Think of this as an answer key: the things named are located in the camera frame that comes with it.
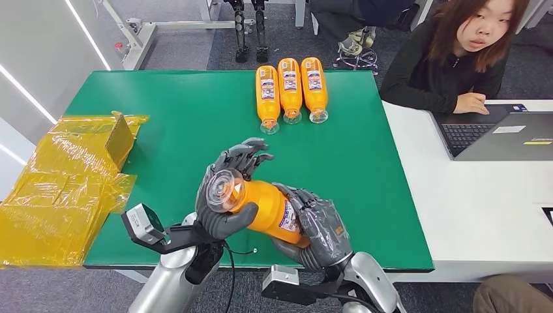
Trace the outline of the person's right hand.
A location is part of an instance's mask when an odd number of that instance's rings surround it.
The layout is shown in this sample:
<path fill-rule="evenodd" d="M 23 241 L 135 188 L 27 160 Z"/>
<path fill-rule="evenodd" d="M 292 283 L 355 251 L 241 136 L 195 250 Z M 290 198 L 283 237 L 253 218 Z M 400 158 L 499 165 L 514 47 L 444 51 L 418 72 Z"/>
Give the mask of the person's right hand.
<path fill-rule="evenodd" d="M 459 95 L 453 113 L 479 113 L 481 115 L 489 115 L 490 112 L 485 107 L 485 100 L 486 96 L 481 93 L 465 93 Z"/>

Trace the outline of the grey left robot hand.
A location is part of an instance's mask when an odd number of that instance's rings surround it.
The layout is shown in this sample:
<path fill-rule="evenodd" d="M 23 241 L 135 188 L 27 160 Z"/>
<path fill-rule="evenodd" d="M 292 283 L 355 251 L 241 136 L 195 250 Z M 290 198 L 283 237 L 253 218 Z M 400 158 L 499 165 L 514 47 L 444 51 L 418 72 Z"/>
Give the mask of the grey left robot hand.
<path fill-rule="evenodd" d="M 202 183 L 198 189 L 195 203 L 197 220 L 206 232 L 216 239 L 226 239 L 250 224 L 258 213 L 255 203 L 247 203 L 237 213 L 216 213 L 209 208 L 206 200 L 208 182 L 220 170 L 233 168 L 245 179 L 250 179 L 256 168 L 264 160 L 273 159 L 273 155 L 259 153 L 269 146 L 263 138 L 248 138 L 220 153 L 214 163 L 208 165 Z"/>

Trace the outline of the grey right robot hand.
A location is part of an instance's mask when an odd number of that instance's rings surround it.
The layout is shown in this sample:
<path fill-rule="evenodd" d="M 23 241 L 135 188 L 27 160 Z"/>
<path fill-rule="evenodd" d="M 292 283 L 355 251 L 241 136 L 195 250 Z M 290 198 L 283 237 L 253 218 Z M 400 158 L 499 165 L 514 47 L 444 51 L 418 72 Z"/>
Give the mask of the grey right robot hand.
<path fill-rule="evenodd" d="M 331 200 L 305 189 L 273 183 L 289 200 L 299 219 L 300 229 L 309 240 L 301 248 L 272 238 L 275 248 L 308 271 L 321 271 L 334 266 L 353 253 L 350 236 Z"/>

